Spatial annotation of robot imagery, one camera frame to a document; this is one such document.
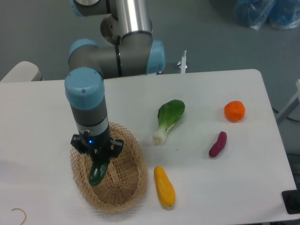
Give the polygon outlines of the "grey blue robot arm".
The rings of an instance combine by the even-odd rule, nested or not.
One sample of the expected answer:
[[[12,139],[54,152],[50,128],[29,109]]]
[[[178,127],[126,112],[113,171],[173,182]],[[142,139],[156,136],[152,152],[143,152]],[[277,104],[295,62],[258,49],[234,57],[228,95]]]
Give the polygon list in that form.
[[[100,47],[83,38],[68,57],[65,93],[77,125],[71,145],[92,161],[116,158],[123,141],[110,136],[104,78],[158,74],[165,68],[162,41],[152,37],[152,23],[144,0],[73,0],[77,16],[107,15],[112,44]]]

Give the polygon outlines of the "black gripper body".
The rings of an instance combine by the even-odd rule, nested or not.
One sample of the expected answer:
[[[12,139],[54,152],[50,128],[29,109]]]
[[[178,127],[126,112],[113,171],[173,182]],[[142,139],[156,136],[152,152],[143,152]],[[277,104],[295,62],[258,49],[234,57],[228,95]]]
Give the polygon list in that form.
[[[101,134],[92,135],[91,132],[74,134],[71,139],[71,145],[81,154],[87,154],[95,159],[110,161],[117,158],[121,153],[124,141],[122,139],[113,139],[110,130],[105,130]]]

